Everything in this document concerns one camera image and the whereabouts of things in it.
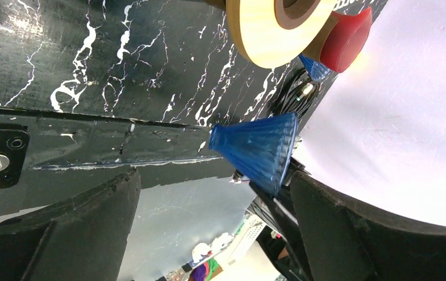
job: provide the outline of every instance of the colorful object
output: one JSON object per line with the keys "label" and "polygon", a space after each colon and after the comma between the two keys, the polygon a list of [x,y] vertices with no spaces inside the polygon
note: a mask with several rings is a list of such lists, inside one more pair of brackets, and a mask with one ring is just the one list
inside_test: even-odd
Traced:
{"label": "colorful object", "polygon": [[295,112],[226,127],[216,125],[209,149],[218,151],[275,197],[287,172],[296,134]]}
{"label": "colorful object", "polygon": [[192,270],[190,276],[192,279],[194,279],[194,281],[204,281],[206,278],[206,267],[204,265],[196,267],[194,270]]}
{"label": "colorful object", "polygon": [[211,277],[214,274],[214,272],[216,271],[216,269],[219,267],[219,264],[214,259],[208,260],[207,264],[209,266],[209,272],[206,275],[206,281],[209,281],[209,280],[211,280]]}
{"label": "colorful object", "polygon": [[359,15],[332,12],[337,24],[330,31],[321,49],[320,62],[336,72],[344,72],[356,59],[368,39],[373,15],[371,7]]}
{"label": "colorful object", "polygon": [[209,263],[208,263],[208,262],[205,262],[205,263],[204,263],[203,265],[201,265],[201,266],[203,266],[203,267],[206,269],[206,273],[205,273],[204,277],[207,278],[207,276],[209,275]]}
{"label": "colorful object", "polygon": [[326,67],[324,64],[304,57],[302,54],[299,55],[299,59],[302,61],[302,64],[306,68],[309,77],[311,77],[313,81],[322,80],[331,71],[330,68]]}

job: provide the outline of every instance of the cable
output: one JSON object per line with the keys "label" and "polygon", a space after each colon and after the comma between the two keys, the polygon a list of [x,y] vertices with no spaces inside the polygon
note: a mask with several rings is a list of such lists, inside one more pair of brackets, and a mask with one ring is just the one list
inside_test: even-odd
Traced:
{"label": "cable", "polygon": [[297,112],[301,120],[319,92],[319,83],[309,77],[305,68],[300,68],[283,84],[280,94],[271,104],[270,111],[273,115]]}

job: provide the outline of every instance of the red cap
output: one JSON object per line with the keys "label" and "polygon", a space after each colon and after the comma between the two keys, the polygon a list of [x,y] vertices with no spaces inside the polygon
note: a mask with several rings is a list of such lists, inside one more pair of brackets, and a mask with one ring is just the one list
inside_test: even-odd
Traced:
{"label": "red cap", "polygon": [[344,72],[356,59],[368,39],[373,22],[371,7],[359,15],[332,12],[338,19],[321,49],[320,62],[336,72]]}

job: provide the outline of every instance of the blue funnel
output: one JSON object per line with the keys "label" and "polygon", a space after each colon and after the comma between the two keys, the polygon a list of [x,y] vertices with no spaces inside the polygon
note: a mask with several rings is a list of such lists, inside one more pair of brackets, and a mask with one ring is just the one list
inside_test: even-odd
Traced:
{"label": "blue funnel", "polygon": [[295,112],[211,131],[209,149],[222,154],[264,192],[276,197],[297,133]]}
{"label": "blue funnel", "polygon": [[324,64],[304,57],[302,54],[299,54],[299,58],[302,61],[302,64],[306,68],[309,73],[309,77],[313,79],[313,81],[320,81],[325,78],[328,73],[330,73],[330,68],[326,67]]}

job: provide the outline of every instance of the white wall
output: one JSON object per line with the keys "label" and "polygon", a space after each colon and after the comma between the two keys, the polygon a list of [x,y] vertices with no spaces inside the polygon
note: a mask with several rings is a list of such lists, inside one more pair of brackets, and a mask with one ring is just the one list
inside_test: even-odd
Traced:
{"label": "white wall", "polygon": [[446,1],[389,0],[301,136],[315,179],[446,226]]}

